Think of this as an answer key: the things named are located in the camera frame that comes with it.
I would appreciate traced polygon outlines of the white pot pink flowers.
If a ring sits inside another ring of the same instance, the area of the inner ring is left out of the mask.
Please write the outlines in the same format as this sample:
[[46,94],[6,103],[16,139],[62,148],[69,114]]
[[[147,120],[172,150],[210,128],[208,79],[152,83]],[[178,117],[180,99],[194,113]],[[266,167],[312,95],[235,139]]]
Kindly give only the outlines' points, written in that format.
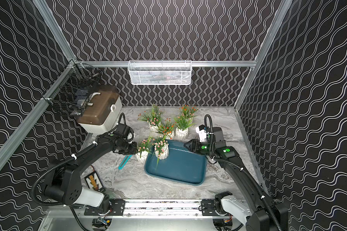
[[166,136],[160,136],[153,141],[154,155],[157,158],[157,165],[160,160],[164,160],[169,156],[169,143]]

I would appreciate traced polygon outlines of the brown lid storage box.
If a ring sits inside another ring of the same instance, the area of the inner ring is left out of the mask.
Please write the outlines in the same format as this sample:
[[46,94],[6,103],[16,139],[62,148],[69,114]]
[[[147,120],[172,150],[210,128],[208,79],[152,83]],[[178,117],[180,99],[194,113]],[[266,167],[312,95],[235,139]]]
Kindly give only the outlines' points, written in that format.
[[88,133],[100,135],[110,131],[122,109],[118,89],[112,85],[91,88],[91,99],[77,123]]

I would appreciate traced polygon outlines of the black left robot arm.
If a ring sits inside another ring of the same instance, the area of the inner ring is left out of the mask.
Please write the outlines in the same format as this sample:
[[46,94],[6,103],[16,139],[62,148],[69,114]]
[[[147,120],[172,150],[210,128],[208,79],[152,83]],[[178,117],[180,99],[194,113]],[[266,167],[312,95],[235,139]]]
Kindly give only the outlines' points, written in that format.
[[137,151],[134,130],[126,124],[121,113],[118,124],[110,131],[98,135],[96,140],[68,159],[52,164],[34,182],[30,196],[41,206],[85,205],[109,211],[109,196],[83,187],[81,174],[103,155],[114,152],[129,156]]

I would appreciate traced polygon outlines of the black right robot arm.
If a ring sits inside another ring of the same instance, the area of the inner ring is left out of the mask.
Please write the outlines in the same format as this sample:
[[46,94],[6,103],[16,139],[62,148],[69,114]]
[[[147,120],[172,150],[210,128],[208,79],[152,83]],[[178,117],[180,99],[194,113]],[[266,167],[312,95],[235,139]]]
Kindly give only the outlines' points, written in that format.
[[228,146],[220,127],[214,127],[210,115],[205,115],[203,125],[197,128],[199,139],[191,139],[184,144],[191,153],[205,156],[209,163],[218,163],[240,189],[246,204],[235,199],[229,192],[215,196],[211,209],[219,216],[230,215],[232,221],[240,222],[238,231],[244,227],[248,231],[286,231],[288,210],[283,203],[275,202],[257,183],[246,168],[234,147]]

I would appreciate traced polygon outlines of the back right potted plant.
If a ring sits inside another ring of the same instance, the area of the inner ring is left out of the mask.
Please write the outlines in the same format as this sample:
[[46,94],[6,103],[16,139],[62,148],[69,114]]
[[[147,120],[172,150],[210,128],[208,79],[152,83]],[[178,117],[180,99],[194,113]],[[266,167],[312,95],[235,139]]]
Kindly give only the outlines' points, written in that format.
[[179,109],[179,116],[185,118],[194,118],[198,109],[199,108],[194,105],[183,105]]

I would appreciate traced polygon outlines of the patterned card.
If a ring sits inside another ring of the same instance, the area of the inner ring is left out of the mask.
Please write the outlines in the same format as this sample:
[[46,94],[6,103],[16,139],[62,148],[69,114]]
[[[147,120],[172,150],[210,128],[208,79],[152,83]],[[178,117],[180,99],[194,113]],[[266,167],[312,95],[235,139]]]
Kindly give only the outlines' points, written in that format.
[[92,173],[90,173],[89,175],[87,175],[86,177],[84,177],[87,186],[94,190],[94,191],[98,191],[98,192],[104,192],[105,191],[105,187],[103,186],[99,175],[97,174],[96,171],[93,171]]

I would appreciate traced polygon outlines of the red flower potted plant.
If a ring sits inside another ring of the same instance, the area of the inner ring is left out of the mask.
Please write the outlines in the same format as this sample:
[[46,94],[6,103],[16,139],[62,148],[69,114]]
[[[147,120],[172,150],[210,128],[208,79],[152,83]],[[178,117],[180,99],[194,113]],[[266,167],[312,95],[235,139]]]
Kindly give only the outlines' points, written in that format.
[[161,121],[157,131],[165,136],[167,140],[172,140],[174,138],[175,122],[171,118],[167,118]]

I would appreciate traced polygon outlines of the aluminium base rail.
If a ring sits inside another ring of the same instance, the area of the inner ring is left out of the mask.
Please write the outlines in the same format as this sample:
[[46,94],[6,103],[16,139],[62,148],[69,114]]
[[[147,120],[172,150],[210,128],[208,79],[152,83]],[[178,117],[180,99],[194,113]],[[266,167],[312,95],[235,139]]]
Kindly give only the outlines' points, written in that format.
[[277,228],[261,207],[227,195],[215,199],[112,199],[111,211],[67,207],[48,210],[41,231],[285,231],[287,211],[277,205]]

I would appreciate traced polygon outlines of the pink flower potted plant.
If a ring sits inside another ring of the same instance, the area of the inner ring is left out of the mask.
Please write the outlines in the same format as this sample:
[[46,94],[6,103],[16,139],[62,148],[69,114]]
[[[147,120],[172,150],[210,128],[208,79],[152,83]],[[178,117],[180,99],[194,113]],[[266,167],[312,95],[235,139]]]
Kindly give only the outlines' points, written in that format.
[[152,136],[143,139],[137,146],[135,156],[139,163],[145,164],[147,157],[151,154],[154,138]]

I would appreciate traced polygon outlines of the back left potted plant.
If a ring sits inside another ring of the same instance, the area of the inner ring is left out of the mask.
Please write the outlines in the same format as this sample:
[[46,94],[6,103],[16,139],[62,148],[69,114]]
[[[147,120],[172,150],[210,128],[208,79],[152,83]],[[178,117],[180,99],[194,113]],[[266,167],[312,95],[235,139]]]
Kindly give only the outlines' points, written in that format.
[[163,118],[163,111],[157,105],[152,105],[151,109],[138,115],[139,121],[147,122],[152,132],[158,132],[158,128]]

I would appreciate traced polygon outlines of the teal plastic tray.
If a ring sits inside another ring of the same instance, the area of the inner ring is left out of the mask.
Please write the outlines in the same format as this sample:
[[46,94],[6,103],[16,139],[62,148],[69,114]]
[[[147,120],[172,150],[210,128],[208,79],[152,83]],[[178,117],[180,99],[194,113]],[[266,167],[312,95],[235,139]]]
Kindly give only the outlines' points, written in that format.
[[145,173],[152,177],[198,186],[205,180],[207,159],[189,152],[182,142],[168,142],[168,157],[158,160],[149,155],[145,162]]

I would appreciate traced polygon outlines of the white pot green plant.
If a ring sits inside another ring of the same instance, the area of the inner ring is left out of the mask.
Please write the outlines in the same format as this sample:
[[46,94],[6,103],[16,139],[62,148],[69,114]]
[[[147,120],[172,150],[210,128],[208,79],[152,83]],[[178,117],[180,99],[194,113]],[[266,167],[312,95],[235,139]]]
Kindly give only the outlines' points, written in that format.
[[193,118],[181,115],[175,117],[174,121],[176,125],[175,137],[180,141],[184,141],[189,135],[189,128],[193,125]]

